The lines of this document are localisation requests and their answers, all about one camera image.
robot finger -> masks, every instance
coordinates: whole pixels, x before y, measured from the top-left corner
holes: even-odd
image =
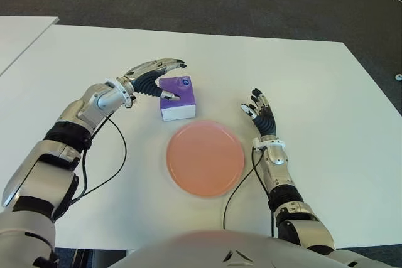
[[[252,110],[252,108],[250,108],[249,106],[247,106],[246,104],[241,104],[240,106],[241,110],[243,110],[249,117],[251,117],[251,119],[255,119],[258,115],[257,113],[255,113],[254,110]]]
[[[160,59],[157,61],[157,65],[162,66],[165,69],[165,72],[169,72],[175,68],[185,68],[186,64],[183,60],[179,59]]]
[[[257,98],[258,102],[261,104],[261,107],[269,107],[269,103],[264,96],[264,94],[257,88],[252,91],[253,95]]]
[[[258,112],[260,112],[262,108],[261,102],[253,95],[250,98],[257,105]]]

gray carpet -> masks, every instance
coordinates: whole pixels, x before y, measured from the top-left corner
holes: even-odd
[[[59,16],[60,24],[341,41],[402,113],[402,83],[394,79],[402,73],[397,0],[0,0],[0,14]],[[400,246],[378,248],[372,254],[379,260],[402,266]]]

robotic hand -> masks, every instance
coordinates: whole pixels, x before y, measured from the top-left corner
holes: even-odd
[[[184,64],[184,61],[177,59],[150,61],[130,69],[124,77],[130,81],[135,92],[168,100],[180,100],[180,96],[177,94],[162,90],[155,84],[155,80],[158,77],[178,67],[186,67],[186,64]]]
[[[274,115],[266,97],[253,90],[251,99],[257,107],[242,104],[241,109],[253,120],[261,138],[253,140],[254,149],[264,153],[261,166],[269,193],[268,205],[274,212],[278,237],[320,254],[334,251],[331,234],[312,209],[303,202],[288,171],[285,144],[276,137]]]
[[[0,267],[57,266],[54,222],[71,204],[79,183],[74,170],[82,151],[90,148],[96,127],[122,105],[130,108],[136,92],[179,100],[179,95],[160,89],[155,80],[183,67],[184,61],[177,59],[146,62],[116,80],[89,87],[67,106],[4,189]]]

white cable connector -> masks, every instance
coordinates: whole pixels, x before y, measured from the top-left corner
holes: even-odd
[[[263,147],[269,148],[270,146],[281,146],[285,148],[285,143],[279,139],[272,139],[268,141],[260,141],[258,137],[253,139],[253,148],[261,150]]]

orange plastic plate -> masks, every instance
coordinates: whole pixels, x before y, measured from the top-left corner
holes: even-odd
[[[226,127],[197,121],[182,127],[170,139],[166,163],[183,190],[214,197],[223,195],[240,180],[244,153],[239,140]]]

